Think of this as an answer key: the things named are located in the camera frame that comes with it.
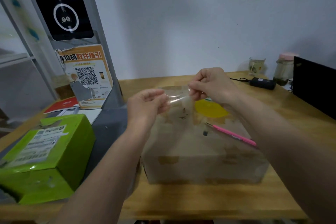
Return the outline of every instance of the red paper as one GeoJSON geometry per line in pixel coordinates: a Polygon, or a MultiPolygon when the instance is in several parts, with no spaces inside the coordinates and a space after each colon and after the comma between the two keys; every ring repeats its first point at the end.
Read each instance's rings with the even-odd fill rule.
{"type": "Polygon", "coordinates": [[[78,106],[76,97],[68,98],[54,103],[51,107],[45,110],[44,113],[56,112],[61,110],[69,110],[78,106]]]}

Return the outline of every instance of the hand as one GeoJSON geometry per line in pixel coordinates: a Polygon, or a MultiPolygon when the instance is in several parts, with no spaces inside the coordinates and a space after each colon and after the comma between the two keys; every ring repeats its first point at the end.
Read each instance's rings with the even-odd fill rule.
{"type": "Polygon", "coordinates": [[[194,101],[210,97],[220,105],[228,104],[233,95],[239,92],[220,67],[201,69],[188,86],[189,95],[194,101]]]}
{"type": "Polygon", "coordinates": [[[143,90],[130,97],[127,101],[127,128],[149,132],[156,115],[169,109],[168,100],[161,89],[143,90]]]}

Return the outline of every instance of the pink lid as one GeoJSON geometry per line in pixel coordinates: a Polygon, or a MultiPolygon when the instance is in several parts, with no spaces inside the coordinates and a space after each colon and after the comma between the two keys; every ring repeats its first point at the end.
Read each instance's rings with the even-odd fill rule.
{"type": "Polygon", "coordinates": [[[284,59],[284,60],[294,60],[294,57],[299,56],[296,53],[292,52],[284,52],[279,55],[279,59],[284,59]]]}

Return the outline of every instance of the shelf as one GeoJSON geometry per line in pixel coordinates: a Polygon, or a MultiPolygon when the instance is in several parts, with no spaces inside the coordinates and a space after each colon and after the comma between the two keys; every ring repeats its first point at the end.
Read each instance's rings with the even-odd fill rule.
{"type": "Polygon", "coordinates": [[[0,54],[0,68],[19,64],[28,60],[33,60],[35,57],[28,56],[27,53],[18,54],[0,54]]]}

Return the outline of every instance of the glass cup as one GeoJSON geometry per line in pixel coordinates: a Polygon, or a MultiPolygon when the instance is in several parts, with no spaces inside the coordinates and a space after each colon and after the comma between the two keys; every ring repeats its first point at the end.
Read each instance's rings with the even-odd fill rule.
{"type": "Polygon", "coordinates": [[[264,67],[265,60],[266,60],[266,58],[250,57],[249,74],[250,75],[259,74],[264,67]]]}

